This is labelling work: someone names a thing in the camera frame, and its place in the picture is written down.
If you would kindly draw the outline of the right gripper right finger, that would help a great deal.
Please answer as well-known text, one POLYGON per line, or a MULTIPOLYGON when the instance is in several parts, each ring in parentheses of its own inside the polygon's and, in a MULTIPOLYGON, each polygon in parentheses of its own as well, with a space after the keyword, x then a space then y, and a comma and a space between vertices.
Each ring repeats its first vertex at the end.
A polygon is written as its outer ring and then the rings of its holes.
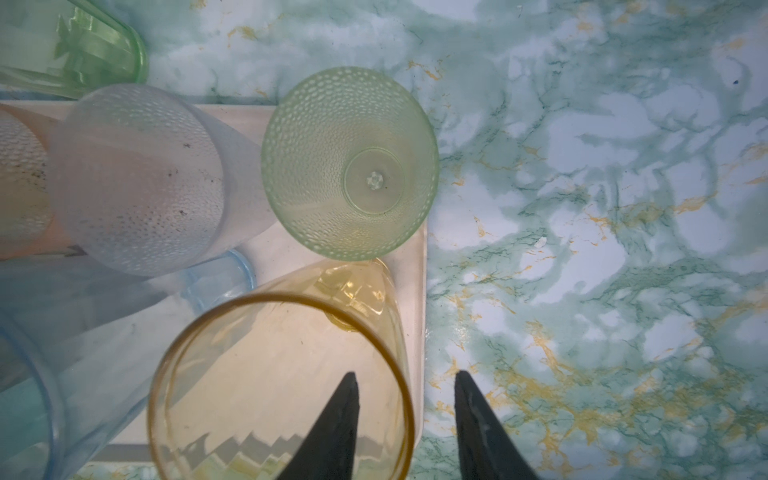
POLYGON ((454 402, 463 479, 538 479, 467 371, 455 376, 454 402))

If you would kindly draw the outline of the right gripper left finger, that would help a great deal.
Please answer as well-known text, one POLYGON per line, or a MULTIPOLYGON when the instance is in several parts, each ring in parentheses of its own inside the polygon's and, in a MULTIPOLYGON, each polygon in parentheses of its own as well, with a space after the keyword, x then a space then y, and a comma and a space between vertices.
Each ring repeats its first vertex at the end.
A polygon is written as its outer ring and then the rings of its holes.
POLYGON ((351 479, 359 410, 356 375, 348 372, 279 479, 351 479))

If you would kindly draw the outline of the tall amber tumbler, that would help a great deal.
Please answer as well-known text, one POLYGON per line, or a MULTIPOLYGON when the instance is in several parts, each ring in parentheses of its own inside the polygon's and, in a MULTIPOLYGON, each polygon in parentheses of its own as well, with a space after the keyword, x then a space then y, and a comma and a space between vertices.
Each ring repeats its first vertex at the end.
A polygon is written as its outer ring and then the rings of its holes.
POLYGON ((343 376, 359 419, 351 479, 402 479, 415 413, 395 286, 380 260, 323 260, 204 313, 148 403, 163 479, 279 479, 343 376))

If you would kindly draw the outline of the tall light blue faceted tumbler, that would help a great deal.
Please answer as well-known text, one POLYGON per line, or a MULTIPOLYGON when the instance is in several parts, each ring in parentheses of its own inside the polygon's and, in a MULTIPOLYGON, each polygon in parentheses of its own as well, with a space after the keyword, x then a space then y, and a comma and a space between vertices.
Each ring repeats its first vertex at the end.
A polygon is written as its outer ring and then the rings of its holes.
POLYGON ((145 408, 175 338, 254 285, 235 251, 152 278, 85 255, 4 261, 2 477, 74 474, 145 408))

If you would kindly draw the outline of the short green cup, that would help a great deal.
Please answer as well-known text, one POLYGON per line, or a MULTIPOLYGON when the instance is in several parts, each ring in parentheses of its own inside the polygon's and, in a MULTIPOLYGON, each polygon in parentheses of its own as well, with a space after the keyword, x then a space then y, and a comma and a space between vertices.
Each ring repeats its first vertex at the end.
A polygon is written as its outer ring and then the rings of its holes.
POLYGON ((361 67, 318 72, 273 112, 264 190, 287 232, 335 260, 381 257, 426 220, 439 183, 434 129, 392 78, 361 67))

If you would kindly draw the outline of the short clear frosted cup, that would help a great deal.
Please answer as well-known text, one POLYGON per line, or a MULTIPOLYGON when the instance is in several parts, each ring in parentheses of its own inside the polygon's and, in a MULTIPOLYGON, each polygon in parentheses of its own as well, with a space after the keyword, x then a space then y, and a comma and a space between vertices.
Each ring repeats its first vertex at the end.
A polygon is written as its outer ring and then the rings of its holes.
POLYGON ((188 268, 276 222, 259 145, 146 85, 111 85, 80 99, 51 134, 46 175, 66 234, 128 274, 188 268))

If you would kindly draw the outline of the short pink textured cup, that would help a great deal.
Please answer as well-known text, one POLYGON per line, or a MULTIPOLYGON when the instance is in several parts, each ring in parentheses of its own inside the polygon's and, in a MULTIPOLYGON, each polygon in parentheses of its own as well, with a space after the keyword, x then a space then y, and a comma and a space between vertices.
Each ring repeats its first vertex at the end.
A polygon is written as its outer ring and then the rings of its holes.
POLYGON ((62 252, 73 245, 54 215, 46 166, 57 121, 1 106, 1 258, 62 252))

